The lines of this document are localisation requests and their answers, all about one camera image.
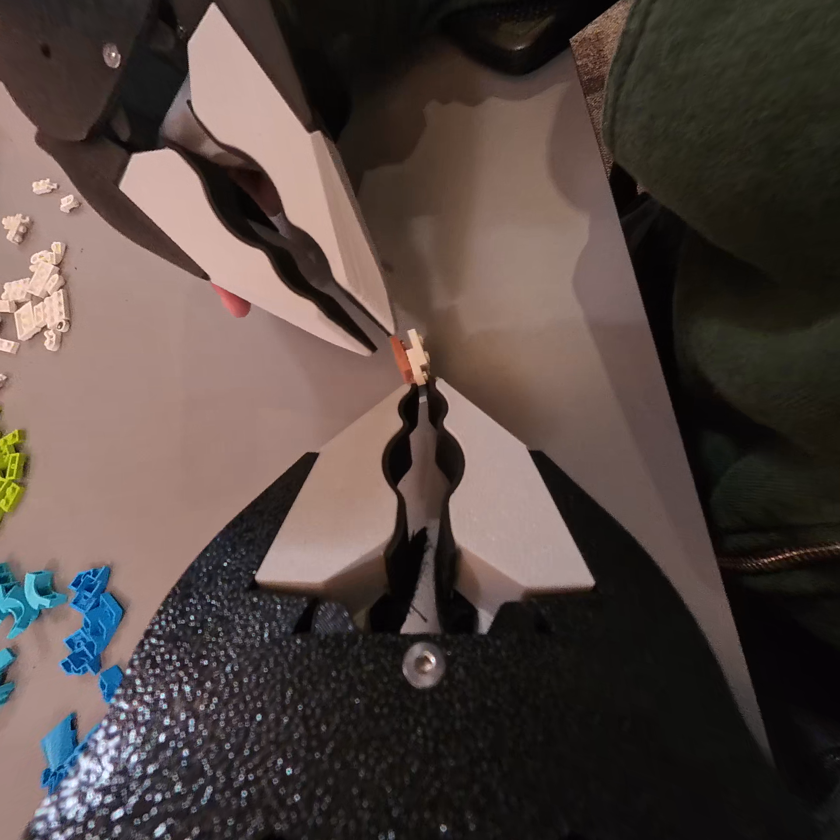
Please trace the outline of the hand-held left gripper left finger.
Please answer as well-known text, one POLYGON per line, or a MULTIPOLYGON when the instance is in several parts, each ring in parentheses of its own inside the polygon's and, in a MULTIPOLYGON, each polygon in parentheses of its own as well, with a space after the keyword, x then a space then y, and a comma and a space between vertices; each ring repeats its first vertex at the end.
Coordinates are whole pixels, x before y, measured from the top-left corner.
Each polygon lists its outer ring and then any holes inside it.
POLYGON ((399 485, 413 465, 419 390, 401 385, 318 453, 255 575, 281 592, 403 592, 399 485))

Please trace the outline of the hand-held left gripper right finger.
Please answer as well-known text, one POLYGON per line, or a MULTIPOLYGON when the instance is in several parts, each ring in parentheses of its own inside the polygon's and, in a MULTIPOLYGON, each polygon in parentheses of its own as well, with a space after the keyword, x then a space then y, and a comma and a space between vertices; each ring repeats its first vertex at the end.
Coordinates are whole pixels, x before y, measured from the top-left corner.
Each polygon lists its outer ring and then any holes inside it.
POLYGON ((594 589, 528 447, 442 378, 429 384, 427 405, 447 482, 437 601, 508 603, 594 589))

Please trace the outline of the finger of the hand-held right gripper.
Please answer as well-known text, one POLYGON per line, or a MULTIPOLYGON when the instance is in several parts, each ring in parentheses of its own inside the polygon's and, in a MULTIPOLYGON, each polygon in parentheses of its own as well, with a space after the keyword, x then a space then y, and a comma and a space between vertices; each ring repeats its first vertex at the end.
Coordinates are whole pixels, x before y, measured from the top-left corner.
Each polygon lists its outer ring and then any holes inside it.
POLYGON ((198 139, 254 168, 227 171, 184 141, 167 140, 165 148, 219 166, 258 236, 287 250, 307 282, 358 326, 356 311, 393 334, 382 263, 334 143, 294 113, 217 4, 198 25, 188 57, 184 104, 198 139))
POLYGON ((307 282, 287 250, 258 236, 219 166, 180 149, 137 153, 120 189, 216 286, 344 350, 375 352, 362 328, 307 282))

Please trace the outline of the white and brown lego assembly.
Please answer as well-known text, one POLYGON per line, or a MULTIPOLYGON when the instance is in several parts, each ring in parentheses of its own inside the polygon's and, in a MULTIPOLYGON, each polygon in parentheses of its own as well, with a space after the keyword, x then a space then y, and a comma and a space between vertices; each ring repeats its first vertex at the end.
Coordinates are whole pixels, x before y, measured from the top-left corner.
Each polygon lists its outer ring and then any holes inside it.
POLYGON ((423 336, 416 329, 409 329, 406 340, 397 334, 390 336, 397 370, 407 385, 426 386, 431 375, 431 357, 426 352, 423 336))

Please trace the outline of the pile of white lego pieces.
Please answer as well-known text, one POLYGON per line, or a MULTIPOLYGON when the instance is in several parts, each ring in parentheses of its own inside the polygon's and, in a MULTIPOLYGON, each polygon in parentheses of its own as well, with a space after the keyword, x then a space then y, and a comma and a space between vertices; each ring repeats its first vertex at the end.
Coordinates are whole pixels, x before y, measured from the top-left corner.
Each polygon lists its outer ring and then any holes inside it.
POLYGON ((34 340, 39 340, 46 351, 56 353, 70 330, 68 244, 55 239, 27 253, 25 248, 35 244, 36 233, 33 214, 2 216, 2 245, 10 247, 17 257, 12 276, 2 275, 3 357, 15 356, 25 343, 34 340))

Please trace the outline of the pile of blue lego pieces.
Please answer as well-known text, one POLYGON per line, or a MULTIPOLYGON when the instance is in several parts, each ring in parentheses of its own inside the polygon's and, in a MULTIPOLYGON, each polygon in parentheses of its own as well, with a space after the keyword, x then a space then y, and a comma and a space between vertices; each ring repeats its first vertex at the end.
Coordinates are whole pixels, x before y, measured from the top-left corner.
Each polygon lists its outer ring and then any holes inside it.
MULTIPOLYGON (((95 676, 103 701, 111 703, 123 682, 118 665, 102 667, 102 655, 123 619, 123 607, 109 591, 111 569, 103 565, 79 572, 70 582, 70 607, 81 616, 78 629, 65 639, 68 654, 60 663, 67 676, 95 676)), ((61 719, 40 741, 45 768, 40 787, 54 794, 76 765, 89 738, 80 738, 74 713, 61 719)))

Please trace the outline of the pile of turquoise lego pieces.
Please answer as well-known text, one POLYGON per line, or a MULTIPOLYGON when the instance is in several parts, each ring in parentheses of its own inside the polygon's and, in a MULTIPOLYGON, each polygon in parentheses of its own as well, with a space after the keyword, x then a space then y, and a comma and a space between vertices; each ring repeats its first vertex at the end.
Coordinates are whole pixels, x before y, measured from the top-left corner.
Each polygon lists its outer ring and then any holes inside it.
POLYGON ((7 680, 7 671, 17 658, 13 642, 29 629, 41 613, 66 604, 68 596, 54 586, 54 574, 37 570, 18 579, 9 563, 1 563, 1 705, 5 705, 14 690, 14 683, 7 680))

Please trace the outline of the pile of lime lego pieces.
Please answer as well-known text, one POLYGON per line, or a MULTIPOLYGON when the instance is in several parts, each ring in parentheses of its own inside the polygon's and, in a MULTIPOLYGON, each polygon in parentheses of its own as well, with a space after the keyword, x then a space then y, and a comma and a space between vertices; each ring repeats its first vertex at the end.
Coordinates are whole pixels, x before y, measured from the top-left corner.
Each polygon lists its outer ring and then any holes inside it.
POLYGON ((14 513, 25 494, 28 455, 22 447, 26 442, 22 428, 1 436, 1 520, 14 513))

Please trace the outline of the person's right hand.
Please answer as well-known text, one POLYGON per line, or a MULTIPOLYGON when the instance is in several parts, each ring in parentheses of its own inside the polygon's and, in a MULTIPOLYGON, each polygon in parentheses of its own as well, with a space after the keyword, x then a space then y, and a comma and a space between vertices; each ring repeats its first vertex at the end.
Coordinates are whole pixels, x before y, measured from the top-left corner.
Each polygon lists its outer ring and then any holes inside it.
POLYGON ((218 296, 224 308, 235 319, 243 319, 247 317, 251 311, 251 303, 247 300, 235 295, 234 293, 221 288, 217 284, 210 282, 210 288, 218 296))

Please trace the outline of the person's green hoodie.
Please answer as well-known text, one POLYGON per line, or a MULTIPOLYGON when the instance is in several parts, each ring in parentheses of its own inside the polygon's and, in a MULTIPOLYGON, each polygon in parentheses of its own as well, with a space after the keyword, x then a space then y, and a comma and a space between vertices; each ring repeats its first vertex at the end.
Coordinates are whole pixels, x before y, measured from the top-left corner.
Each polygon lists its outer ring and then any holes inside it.
POLYGON ((635 2, 603 137, 777 765, 838 830, 838 2, 635 2))

